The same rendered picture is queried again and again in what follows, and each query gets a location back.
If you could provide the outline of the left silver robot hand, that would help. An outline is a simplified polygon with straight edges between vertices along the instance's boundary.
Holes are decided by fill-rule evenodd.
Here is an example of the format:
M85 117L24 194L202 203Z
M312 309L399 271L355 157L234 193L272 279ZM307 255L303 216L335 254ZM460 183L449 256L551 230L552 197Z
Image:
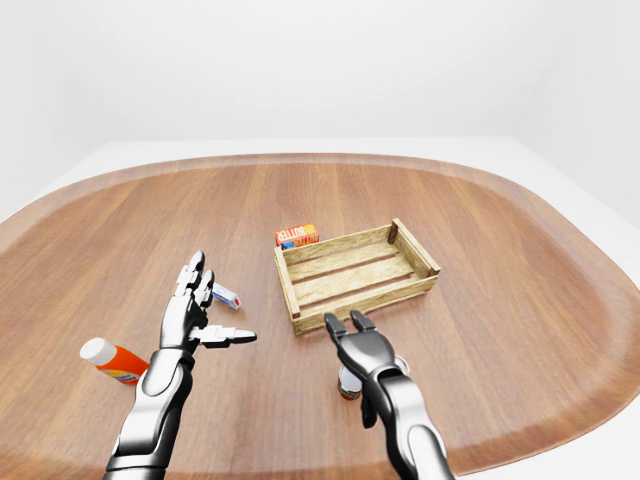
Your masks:
M199 344L206 348L228 348L257 340L250 330L208 325L206 309L213 301L215 275L204 269L205 254L198 250L177 279L177 288L164 313L161 348L181 348L193 354Z

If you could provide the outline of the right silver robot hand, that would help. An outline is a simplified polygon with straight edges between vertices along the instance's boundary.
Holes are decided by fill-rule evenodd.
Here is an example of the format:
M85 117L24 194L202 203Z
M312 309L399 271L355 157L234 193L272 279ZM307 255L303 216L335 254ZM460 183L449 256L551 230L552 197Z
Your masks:
M390 401L382 392L381 380L408 371L398 361L389 340L374 322L358 310L350 317L356 332L349 333L346 326L333 313L325 313L324 321L337 354L343 365L362 382L362 419L365 428L375 425L378 418L387 421L391 415Z

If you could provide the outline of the small tomato sauce can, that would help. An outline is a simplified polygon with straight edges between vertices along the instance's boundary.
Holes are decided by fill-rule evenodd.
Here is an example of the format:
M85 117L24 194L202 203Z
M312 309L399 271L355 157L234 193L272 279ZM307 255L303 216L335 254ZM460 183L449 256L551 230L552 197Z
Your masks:
M362 381L357 378L346 366L339 371L338 391L347 400L358 399L363 388Z

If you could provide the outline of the wooden slat tray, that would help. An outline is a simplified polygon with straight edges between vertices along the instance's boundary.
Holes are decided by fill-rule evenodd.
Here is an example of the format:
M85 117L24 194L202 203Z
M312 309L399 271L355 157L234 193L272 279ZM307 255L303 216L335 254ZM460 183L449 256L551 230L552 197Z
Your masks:
M440 266L399 219L306 246L274 249L293 331L324 326L330 312L370 312L429 291Z

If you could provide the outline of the small white blue box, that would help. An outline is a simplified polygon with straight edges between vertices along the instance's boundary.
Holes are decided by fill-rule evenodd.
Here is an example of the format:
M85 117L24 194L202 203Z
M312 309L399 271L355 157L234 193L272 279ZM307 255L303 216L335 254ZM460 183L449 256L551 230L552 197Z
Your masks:
M235 310L239 309L241 306L241 301L238 295L218 283L213 284L212 294L217 301L224 303Z

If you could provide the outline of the orange bottle with white cap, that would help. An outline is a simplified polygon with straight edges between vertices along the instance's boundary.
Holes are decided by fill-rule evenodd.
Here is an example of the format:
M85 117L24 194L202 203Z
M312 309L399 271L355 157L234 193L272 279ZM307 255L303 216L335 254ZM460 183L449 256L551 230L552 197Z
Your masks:
M125 385L136 385L149 368L145 360L101 337L88 340L81 347L79 355L99 371Z

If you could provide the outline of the orange butter box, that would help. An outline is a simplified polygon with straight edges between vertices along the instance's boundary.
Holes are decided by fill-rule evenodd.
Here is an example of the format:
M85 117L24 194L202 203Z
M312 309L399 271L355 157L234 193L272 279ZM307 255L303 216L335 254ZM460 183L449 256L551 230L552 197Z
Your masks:
M313 224L304 224L274 233L276 245L282 250L316 243L319 233Z

